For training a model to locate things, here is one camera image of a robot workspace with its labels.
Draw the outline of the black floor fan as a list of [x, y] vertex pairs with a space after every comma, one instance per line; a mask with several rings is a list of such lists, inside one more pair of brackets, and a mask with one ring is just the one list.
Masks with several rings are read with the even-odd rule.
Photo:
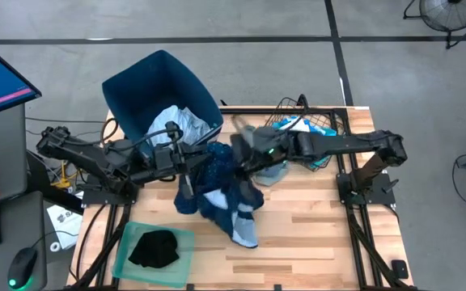
[[403, 19], [421, 19], [435, 31], [445, 32], [445, 48], [466, 38], [466, 0], [411, 0]]

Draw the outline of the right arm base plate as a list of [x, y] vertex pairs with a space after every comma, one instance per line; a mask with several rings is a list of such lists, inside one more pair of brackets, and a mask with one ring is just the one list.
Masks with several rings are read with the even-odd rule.
[[388, 174], [377, 175], [370, 186], [356, 192], [350, 182], [349, 174], [339, 174], [336, 177], [340, 201], [344, 205], [394, 205], [393, 188], [399, 180], [390, 180]]

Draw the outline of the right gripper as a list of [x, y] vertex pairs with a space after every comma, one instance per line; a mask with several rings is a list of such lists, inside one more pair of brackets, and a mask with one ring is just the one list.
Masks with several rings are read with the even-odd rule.
[[298, 134], [296, 132], [272, 127], [256, 129], [239, 115], [232, 117], [232, 124], [241, 134], [230, 136], [231, 148], [237, 164], [236, 174], [255, 173], [256, 164], [252, 162], [252, 159], [256, 162], [298, 159]]

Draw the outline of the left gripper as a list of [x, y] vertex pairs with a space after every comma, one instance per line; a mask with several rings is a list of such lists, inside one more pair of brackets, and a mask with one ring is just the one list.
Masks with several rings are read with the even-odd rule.
[[155, 167], [165, 174], [180, 174], [180, 192], [185, 199], [192, 199], [194, 194], [191, 172], [220, 151], [221, 143], [217, 141], [197, 145], [180, 142], [172, 148], [157, 145], [154, 148]]

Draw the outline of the teal cloth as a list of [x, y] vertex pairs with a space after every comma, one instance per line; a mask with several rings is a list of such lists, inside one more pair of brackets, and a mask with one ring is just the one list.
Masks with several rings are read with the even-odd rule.
[[[279, 125], [279, 123], [282, 121], [274, 121], [272, 123], [272, 126], [277, 129], [277, 126]], [[329, 129], [329, 128], [325, 128], [325, 127], [321, 127], [323, 130], [324, 130], [324, 134], [321, 134], [319, 133], [320, 135], [322, 136], [336, 136], [337, 135], [337, 132], [334, 131], [333, 129]], [[312, 163], [309, 163], [309, 164], [306, 164], [306, 168], [308, 168], [309, 170], [311, 171], [317, 171], [319, 170], [320, 168], [324, 168], [328, 165], [328, 162], [329, 162], [329, 159], [330, 157], [327, 156], [326, 158], [322, 158], [321, 160], [319, 161], [315, 161], [315, 162], [312, 162]]]

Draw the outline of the navy white fabric bin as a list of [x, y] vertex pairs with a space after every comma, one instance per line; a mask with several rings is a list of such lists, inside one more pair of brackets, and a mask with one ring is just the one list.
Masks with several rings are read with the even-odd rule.
[[165, 50], [158, 50], [104, 81], [102, 91], [110, 112], [131, 141], [139, 141], [167, 108], [191, 112], [210, 129], [195, 143], [216, 141], [222, 113], [199, 78]]

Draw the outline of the black computer mouse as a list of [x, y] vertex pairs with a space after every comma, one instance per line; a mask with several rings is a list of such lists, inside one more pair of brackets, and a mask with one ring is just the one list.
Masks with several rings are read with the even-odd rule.
[[7, 272], [10, 289], [18, 291], [31, 282], [36, 259], [37, 251], [32, 247], [25, 247], [16, 253]]

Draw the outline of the slate blue cloth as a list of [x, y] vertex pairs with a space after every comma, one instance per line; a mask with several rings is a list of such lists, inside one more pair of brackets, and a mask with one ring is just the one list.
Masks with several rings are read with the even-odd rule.
[[287, 161], [258, 171], [252, 177], [254, 183], [270, 187], [281, 181], [289, 172]]

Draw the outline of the teal translucent plastic bin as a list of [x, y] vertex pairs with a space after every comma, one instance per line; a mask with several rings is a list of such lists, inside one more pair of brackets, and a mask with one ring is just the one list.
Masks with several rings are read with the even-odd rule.
[[[129, 262], [128, 258], [144, 233], [170, 230], [177, 239], [180, 258], [164, 268], [144, 268]], [[130, 221], [125, 225], [121, 242], [112, 266], [112, 275], [124, 280], [135, 280], [153, 285], [181, 288], [189, 277], [194, 251], [194, 233], [188, 230], [167, 228]]]

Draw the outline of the black cloth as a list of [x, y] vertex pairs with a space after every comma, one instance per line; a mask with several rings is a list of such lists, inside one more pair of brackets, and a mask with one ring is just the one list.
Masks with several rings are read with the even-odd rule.
[[155, 230], [144, 233], [129, 256], [132, 264], [144, 268], [164, 268], [176, 262], [178, 242], [170, 230]]

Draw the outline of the small black table device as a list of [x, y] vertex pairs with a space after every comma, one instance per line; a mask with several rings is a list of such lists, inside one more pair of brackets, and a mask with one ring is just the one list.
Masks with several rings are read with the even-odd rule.
[[393, 259], [391, 261], [392, 271], [398, 279], [409, 279], [409, 270], [407, 263], [402, 259]]

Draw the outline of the dark grey desk pad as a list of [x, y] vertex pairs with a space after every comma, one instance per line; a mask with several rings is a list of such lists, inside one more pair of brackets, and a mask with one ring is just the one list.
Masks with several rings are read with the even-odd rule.
[[41, 291], [47, 283], [41, 192], [0, 201], [0, 235], [0, 291], [14, 291], [7, 284], [7, 272], [16, 253], [25, 247], [34, 248], [37, 259], [31, 282], [18, 291]]

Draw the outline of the white printed paper sheet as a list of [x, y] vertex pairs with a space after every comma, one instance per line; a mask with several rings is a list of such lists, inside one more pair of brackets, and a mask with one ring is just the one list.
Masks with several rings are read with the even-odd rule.
[[73, 247], [78, 240], [78, 233], [83, 216], [58, 205], [48, 207], [47, 213], [52, 222], [60, 247], [63, 250]]

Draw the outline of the white cloth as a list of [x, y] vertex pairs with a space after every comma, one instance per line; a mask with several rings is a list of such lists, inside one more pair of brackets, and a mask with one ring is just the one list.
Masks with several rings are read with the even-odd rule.
[[280, 130], [287, 130], [290, 131], [299, 131], [299, 132], [306, 132], [309, 133], [310, 125], [306, 120], [303, 118], [295, 117], [295, 118], [286, 118], [282, 120], [279, 125], [277, 126]]

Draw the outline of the navy dotted cloth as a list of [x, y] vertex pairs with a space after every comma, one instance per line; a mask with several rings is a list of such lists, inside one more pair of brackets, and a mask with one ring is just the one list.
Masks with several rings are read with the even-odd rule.
[[237, 196], [244, 203], [251, 205], [254, 212], [264, 205], [264, 194], [254, 184], [248, 182], [249, 198], [242, 195], [240, 182], [235, 179], [237, 164], [233, 156], [233, 150], [228, 144], [221, 143], [221, 151], [190, 174], [193, 186], [193, 198], [185, 199], [179, 189], [174, 199], [176, 211], [181, 214], [201, 214], [203, 195], [207, 192], [220, 189], [224, 193]]

